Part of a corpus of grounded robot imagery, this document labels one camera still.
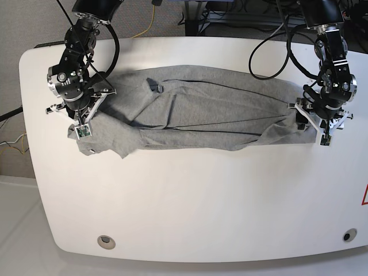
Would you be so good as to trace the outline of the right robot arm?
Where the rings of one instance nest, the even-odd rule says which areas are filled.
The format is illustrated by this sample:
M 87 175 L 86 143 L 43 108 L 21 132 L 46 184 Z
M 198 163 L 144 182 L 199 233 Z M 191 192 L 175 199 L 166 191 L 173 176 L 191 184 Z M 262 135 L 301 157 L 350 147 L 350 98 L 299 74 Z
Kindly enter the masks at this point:
M 120 43 L 111 26 L 112 18 L 121 1 L 76 1 L 72 12 L 77 21 L 71 23 L 64 37 L 65 50 L 60 62 L 48 69 L 47 82 L 51 92 L 62 99 L 51 105 L 47 113 L 58 113 L 65 109 L 74 126 L 77 139 L 92 136 L 91 120 L 107 96 L 116 89 L 107 80 L 114 70 L 120 54 Z M 93 56 L 98 26 L 105 26 L 112 35 L 115 51 L 106 71 L 95 71 Z

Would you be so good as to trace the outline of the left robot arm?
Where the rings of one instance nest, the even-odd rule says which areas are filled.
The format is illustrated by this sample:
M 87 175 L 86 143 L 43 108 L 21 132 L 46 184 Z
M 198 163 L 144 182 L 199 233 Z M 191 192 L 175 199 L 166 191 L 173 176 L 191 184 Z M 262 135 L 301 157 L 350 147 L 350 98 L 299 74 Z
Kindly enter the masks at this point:
M 343 105 L 351 102 L 357 93 L 357 81 L 350 73 L 346 59 L 347 43 L 339 29 L 344 19 L 336 1 L 299 1 L 298 4 L 305 23 L 290 29 L 281 1 L 276 2 L 286 35 L 285 62 L 291 61 L 321 90 L 316 92 L 313 85 L 304 85 L 302 97 L 290 103 L 288 108 L 295 111 L 298 131 L 313 127 L 321 135 L 320 145 L 329 146 L 335 132 L 344 129 L 345 121 L 353 118 L 352 113 L 343 109 Z M 320 60 L 316 75 L 303 67 L 292 52 L 292 39 L 301 29 L 317 32 L 313 42 L 315 54 Z

